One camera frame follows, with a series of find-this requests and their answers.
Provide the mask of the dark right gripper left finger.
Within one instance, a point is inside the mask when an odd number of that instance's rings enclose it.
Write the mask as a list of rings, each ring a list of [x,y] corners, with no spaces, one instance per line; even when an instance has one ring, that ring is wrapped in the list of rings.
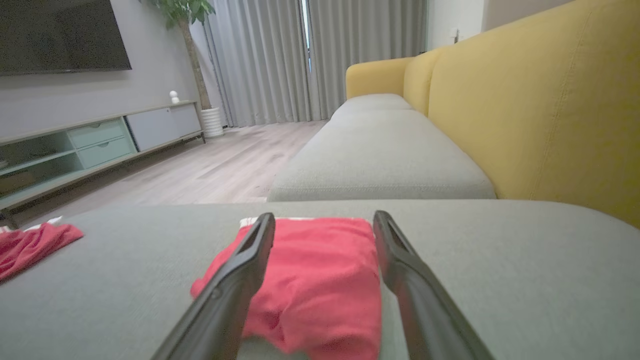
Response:
[[[265,278],[275,216],[261,214],[150,360],[236,360],[250,302]]]

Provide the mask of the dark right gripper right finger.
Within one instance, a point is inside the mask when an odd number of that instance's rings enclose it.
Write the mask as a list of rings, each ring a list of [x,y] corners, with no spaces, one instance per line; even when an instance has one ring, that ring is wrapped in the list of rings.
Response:
[[[495,360],[393,217],[377,210],[372,229],[382,280],[398,301],[410,360]]]

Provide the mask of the red basketball jersey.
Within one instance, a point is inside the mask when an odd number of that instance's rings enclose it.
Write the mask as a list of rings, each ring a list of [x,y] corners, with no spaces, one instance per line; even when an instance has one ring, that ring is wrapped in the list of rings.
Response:
[[[148,360],[249,232],[104,225],[0,285],[0,360]],[[366,219],[277,219],[240,355],[378,360],[376,252]]]

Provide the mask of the large grey sofa seat cushion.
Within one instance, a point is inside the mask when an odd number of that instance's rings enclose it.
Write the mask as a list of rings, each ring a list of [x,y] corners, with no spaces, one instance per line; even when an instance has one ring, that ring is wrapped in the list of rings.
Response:
[[[0,284],[0,360],[149,360],[240,220],[388,212],[495,360],[640,360],[640,230],[557,202],[357,200],[105,207]]]

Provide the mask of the white ribbed plant pot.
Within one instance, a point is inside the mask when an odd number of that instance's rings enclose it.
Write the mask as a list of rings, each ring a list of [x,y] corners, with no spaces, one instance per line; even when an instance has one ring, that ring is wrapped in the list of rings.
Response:
[[[206,139],[224,135],[221,111],[219,107],[202,109],[200,112],[202,133]]]

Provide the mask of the grey cabinet door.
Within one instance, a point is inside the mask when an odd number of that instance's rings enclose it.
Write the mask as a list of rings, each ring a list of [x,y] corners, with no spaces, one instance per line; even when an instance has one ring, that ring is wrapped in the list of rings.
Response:
[[[194,104],[174,105],[126,116],[126,122],[139,152],[192,133],[202,132]]]

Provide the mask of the mint green cabinet drawer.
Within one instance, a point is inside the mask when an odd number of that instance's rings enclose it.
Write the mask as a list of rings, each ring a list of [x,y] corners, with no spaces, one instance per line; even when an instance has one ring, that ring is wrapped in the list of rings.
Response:
[[[80,148],[123,137],[125,132],[122,118],[115,118],[67,130],[67,135],[74,148],[79,150]]]
[[[117,158],[134,153],[135,147],[128,137],[122,136],[77,151],[78,158],[85,169],[109,163]]]

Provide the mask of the small grey sofa seat cushion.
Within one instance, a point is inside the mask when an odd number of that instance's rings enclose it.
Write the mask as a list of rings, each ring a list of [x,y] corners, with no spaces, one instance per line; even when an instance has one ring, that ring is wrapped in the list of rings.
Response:
[[[414,108],[400,95],[377,93],[354,96],[347,99],[331,116],[331,120],[347,116],[358,116],[365,112],[391,110],[413,110]]]

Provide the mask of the long low tv cabinet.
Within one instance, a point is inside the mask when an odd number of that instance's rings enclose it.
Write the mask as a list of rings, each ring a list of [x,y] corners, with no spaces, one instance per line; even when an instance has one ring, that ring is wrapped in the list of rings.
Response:
[[[202,132],[199,134],[192,133],[143,152],[137,150],[126,116],[187,104],[194,104],[201,125],[198,103],[184,100],[178,104],[161,105],[141,111],[113,114],[73,125],[39,130],[22,136],[0,137],[0,225],[18,228],[19,225],[14,220],[14,212],[20,207],[70,187],[98,173],[107,171],[112,167],[120,166],[135,158],[143,157],[179,142],[204,139]],[[116,118],[122,118],[125,125],[124,137],[130,139],[135,148],[134,152],[105,164],[88,169],[84,168],[78,156],[78,150],[83,148],[77,149],[74,147],[67,131]]]

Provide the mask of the small yellow sofa backrest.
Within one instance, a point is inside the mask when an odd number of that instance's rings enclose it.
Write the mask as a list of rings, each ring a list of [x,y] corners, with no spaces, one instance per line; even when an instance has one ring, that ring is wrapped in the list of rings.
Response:
[[[403,82],[403,98],[416,111],[428,115],[431,81],[435,65],[446,47],[416,55],[406,66]]]

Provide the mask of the indoor tree plant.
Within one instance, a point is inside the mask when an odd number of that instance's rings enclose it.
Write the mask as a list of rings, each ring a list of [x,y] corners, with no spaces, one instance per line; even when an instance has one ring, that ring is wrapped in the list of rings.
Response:
[[[162,14],[167,29],[176,27],[182,34],[198,89],[200,107],[203,111],[212,109],[190,26],[196,22],[204,24],[207,16],[215,13],[214,6],[209,0],[148,1]]]

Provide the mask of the black wall television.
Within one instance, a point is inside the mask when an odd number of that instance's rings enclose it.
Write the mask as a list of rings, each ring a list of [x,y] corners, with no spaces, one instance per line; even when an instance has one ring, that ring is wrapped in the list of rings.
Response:
[[[0,76],[130,69],[111,0],[0,0]]]

